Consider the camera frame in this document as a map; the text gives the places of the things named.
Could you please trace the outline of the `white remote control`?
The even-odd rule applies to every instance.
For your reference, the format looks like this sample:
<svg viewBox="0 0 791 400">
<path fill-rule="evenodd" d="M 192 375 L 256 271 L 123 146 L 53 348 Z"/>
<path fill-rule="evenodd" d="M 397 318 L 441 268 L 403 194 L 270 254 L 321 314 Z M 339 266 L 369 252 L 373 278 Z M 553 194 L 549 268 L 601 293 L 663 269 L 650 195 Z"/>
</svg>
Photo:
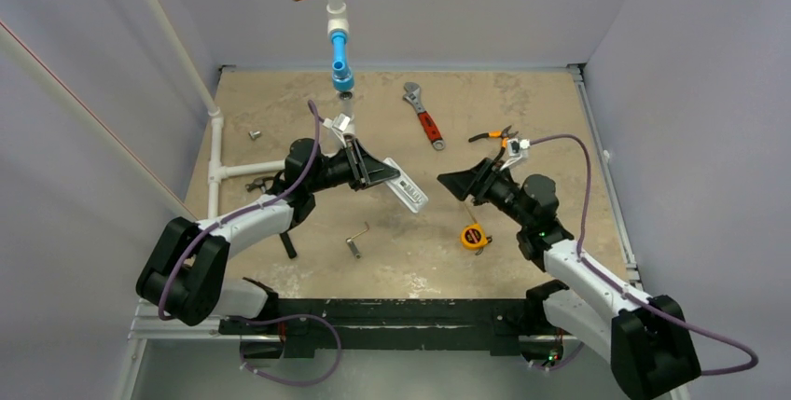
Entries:
<svg viewBox="0 0 791 400">
<path fill-rule="evenodd" d="M 408 210 L 413 214 L 419 213 L 429 201 L 426 193 L 392 158 L 385 158 L 383 162 L 398 171 L 398 177 L 387 180 L 385 182 L 386 186 Z"/>
</svg>

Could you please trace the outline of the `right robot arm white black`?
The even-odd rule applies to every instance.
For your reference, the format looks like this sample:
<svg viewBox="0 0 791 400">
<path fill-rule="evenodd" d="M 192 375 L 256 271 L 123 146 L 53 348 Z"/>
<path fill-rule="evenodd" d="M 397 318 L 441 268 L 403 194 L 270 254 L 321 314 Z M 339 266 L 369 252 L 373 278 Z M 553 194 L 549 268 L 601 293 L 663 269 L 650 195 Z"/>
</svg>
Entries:
<svg viewBox="0 0 791 400">
<path fill-rule="evenodd" d="M 524 258 L 564 288 L 526 303 L 525 323 L 545 332 L 553 325 L 577 336 L 610 366 L 630 399 L 655 399 L 702 374 L 684 313 L 668 296 L 634 289 L 593 259 L 558 219 L 555 182 L 542 174 L 517 184 L 491 159 L 446 172 L 437 180 L 458 200 L 490 203 L 514 220 Z"/>
</svg>

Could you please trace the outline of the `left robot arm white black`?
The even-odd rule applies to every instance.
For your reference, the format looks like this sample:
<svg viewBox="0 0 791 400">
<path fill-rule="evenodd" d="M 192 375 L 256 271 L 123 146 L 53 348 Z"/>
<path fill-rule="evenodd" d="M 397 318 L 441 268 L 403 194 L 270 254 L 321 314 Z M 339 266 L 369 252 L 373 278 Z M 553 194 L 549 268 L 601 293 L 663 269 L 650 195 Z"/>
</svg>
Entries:
<svg viewBox="0 0 791 400">
<path fill-rule="evenodd" d="M 400 176 L 352 138 L 332 156 L 313 139 L 296 140 L 271 187 L 252 203 L 215 219 L 176 217 L 166 224 L 135 285 L 136 294 L 157 305 L 164 320 L 194 326 L 212 315 L 242 318 L 254 333 L 278 321 L 277 294 L 249 277 L 227 277 L 229 260 L 269 237 L 299 226 L 315 207 L 319 191 L 346 185 L 365 190 Z"/>
</svg>

